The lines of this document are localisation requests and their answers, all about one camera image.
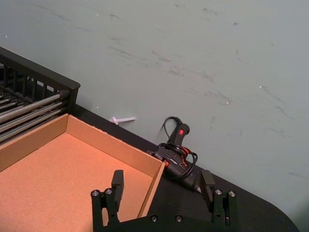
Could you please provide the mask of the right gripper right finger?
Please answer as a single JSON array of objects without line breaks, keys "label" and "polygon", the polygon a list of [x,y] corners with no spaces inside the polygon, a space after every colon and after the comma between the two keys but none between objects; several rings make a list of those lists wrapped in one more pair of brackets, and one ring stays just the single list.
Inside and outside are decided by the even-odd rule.
[{"label": "right gripper right finger", "polygon": [[239,214],[237,195],[233,190],[225,191],[216,186],[208,170],[200,173],[200,191],[211,213],[211,225],[214,227],[238,227]]}]

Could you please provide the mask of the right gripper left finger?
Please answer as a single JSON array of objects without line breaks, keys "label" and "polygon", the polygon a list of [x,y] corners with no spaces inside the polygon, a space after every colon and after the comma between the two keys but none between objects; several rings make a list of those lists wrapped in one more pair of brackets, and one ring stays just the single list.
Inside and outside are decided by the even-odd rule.
[{"label": "right gripper left finger", "polygon": [[115,170],[111,187],[104,191],[95,189],[90,193],[93,227],[104,227],[102,215],[103,208],[105,208],[108,213],[108,226],[114,226],[120,223],[117,213],[123,196],[124,185],[124,171]]}]

